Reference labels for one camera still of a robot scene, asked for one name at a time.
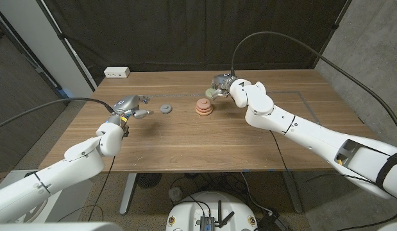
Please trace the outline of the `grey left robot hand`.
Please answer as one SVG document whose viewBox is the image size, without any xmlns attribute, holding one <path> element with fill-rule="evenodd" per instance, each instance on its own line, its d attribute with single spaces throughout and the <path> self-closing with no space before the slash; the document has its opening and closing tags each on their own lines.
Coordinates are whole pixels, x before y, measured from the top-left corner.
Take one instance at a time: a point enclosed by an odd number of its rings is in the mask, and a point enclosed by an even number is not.
<svg viewBox="0 0 397 231">
<path fill-rule="evenodd" d="M 152 110 L 140 109 L 139 103 L 148 104 L 149 98 L 145 95 L 131 95 L 119 100 L 113 107 L 113 115 L 124 117 L 132 116 L 136 119 L 142 119 L 154 114 Z"/>
</svg>

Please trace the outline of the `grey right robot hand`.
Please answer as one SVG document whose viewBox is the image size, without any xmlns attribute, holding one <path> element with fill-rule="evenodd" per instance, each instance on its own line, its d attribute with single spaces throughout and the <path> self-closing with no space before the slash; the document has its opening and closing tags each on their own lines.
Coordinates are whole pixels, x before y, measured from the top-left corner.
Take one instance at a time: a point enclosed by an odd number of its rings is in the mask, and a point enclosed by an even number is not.
<svg viewBox="0 0 397 231">
<path fill-rule="evenodd" d="M 212 92 L 210 98 L 215 100 L 218 97 L 227 98 L 230 95 L 230 87 L 238 77 L 231 74 L 219 74 L 213 77 L 211 83 Z"/>
</svg>

